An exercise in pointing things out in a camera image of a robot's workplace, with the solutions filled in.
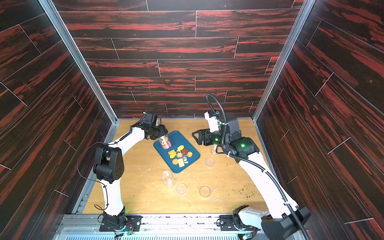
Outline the clear jar with pink cookies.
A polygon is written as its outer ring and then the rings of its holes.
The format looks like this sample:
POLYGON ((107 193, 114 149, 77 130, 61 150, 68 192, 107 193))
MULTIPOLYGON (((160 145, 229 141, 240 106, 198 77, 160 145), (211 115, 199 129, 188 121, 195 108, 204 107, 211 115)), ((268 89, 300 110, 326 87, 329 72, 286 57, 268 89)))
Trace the clear jar with pink cookies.
POLYGON ((165 145, 166 143, 170 143, 171 144, 171 142, 169 140, 169 137, 167 135, 160 137, 159 138, 159 142, 160 142, 161 146, 165 145))

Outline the pink round sandwich cookie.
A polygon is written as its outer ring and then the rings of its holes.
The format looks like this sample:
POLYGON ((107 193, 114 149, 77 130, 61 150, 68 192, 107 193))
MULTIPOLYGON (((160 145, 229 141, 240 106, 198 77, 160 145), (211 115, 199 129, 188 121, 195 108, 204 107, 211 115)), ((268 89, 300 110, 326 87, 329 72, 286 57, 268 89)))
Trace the pink round sandwich cookie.
POLYGON ((162 145, 163 149, 169 149, 172 145, 170 143, 166 143, 165 145, 162 145))

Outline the clear jar lid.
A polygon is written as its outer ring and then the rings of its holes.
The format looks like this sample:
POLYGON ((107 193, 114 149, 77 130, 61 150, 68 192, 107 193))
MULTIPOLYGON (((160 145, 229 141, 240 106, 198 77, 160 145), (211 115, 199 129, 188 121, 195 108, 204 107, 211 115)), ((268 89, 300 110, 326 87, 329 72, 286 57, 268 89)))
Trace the clear jar lid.
POLYGON ((208 167, 213 167, 215 165, 215 160, 213 158, 207 158, 205 159, 205 164, 208 167))
POLYGON ((187 185, 185 185, 185 184, 178 184, 178 185, 176 186, 176 192, 177 192, 177 194, 179 194, 179 195, 184 195, 184 194, 187 193, 187 191, 188 191, 188 187, 187 187, 187 185))
POLYGON ((202 186, 199 189, 199 194, 203 198, 208 198, 211 194, 211 189, 207 186, 202 186))

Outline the brown iced star cookie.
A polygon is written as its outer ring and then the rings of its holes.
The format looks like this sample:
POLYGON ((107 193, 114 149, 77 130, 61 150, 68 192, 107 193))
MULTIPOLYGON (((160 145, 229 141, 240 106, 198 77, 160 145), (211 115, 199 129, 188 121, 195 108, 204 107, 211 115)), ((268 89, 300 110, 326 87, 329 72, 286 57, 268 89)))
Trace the brown iced star cookie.
POLYGON ((181 150, 181 153, 182 153, 183 155, 187 155, 188 152, 189 152, 189 150, 187 150, 187 149, 183 149, 183 150, 181 150))

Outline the yellow fish shaped cookie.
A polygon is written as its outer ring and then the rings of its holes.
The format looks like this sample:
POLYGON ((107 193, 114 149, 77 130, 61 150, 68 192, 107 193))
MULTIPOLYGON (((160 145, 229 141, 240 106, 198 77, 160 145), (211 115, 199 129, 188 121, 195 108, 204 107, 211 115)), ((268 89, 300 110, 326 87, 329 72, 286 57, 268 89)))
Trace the yellow fish shaped cookie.
POLYGON ((177 152, 181 152, 184 148, 185 148, 184 145, 180 145, 180 146, 177 148, 177 152))

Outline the pale yellow rectangular biscuit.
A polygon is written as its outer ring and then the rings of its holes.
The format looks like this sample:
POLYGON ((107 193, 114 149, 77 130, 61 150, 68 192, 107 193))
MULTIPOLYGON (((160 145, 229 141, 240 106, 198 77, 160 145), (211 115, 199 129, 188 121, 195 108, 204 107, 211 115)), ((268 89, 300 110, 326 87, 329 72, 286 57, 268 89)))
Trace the pale yellow rectangular biscuit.
POLYGON ((178 165, 180 168, 184 167, 185 166, 185 162, 183 159, 178 159, 178 165))

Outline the clear jar with yellow cookies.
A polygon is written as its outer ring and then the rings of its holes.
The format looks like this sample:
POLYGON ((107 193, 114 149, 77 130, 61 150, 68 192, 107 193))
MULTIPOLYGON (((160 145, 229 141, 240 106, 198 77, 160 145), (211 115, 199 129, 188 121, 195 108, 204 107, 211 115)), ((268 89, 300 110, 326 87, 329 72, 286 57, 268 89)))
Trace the clear jar with yellow cookies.
POLYGON ((168 188, 172 188, 174 185, 173 174, 170 171, 164 171, 161 175, 161 180, 168 188))

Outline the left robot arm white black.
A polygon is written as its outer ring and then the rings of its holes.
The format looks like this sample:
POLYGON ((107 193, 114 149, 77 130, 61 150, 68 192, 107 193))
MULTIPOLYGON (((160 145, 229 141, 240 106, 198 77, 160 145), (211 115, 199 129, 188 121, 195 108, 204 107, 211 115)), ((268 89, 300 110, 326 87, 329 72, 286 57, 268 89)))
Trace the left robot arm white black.
POLYGON ((124 154, 144 139, 157 140, 166 134, 168 130, 164 125, 158 124, 157 114, 145 112, 123 136, 109 144, 97 144, 93 172, 103 189, 103 224, 110 224, 116 230, 124 228, 127 224, 120 187, 125 170, 124 154))

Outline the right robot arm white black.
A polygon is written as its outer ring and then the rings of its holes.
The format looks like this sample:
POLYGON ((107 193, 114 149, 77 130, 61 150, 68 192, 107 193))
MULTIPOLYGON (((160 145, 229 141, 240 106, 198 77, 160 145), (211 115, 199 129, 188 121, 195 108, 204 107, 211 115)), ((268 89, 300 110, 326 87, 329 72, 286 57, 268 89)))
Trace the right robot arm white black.
POLYGON ((269 240, 285 240, 296 232, 304 239, 310 237, 305 223, 311 213, 307 207, 300 207, 284 190, 265 162, 256 143, 244 137, 235 117, 225 118, 205 113, 209 128, 192 133, 198 145, 215 145, 222 153, 233 158, 251 178, 262 195, 268 210, 260 211, 243 205, 232 213, 229 223, 220 221, 224 230, 234 227, 240 231, 241 240, 253 239, 258 231, 263 231, 269 240))

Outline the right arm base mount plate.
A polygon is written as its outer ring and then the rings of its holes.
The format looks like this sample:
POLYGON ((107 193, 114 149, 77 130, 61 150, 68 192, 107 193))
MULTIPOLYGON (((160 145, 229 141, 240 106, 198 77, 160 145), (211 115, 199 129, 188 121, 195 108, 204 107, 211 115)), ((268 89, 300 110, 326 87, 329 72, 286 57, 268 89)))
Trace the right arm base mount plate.
POLYGON ((260 229, 254 226, 243 225, 239 218, 233 215, 220 215, 216 221, 217 227, 221 231, 240 231, 240 232, 258 232, 260 229))

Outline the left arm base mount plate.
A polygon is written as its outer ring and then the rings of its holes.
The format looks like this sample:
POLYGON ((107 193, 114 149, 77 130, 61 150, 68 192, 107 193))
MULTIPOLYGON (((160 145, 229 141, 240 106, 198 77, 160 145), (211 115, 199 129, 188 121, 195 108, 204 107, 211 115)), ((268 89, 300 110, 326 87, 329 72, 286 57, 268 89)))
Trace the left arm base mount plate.
POLYGON ((110 216, 103 214, 100 232, 138 232, 142 223, 142 216, 125 215, 110 216))

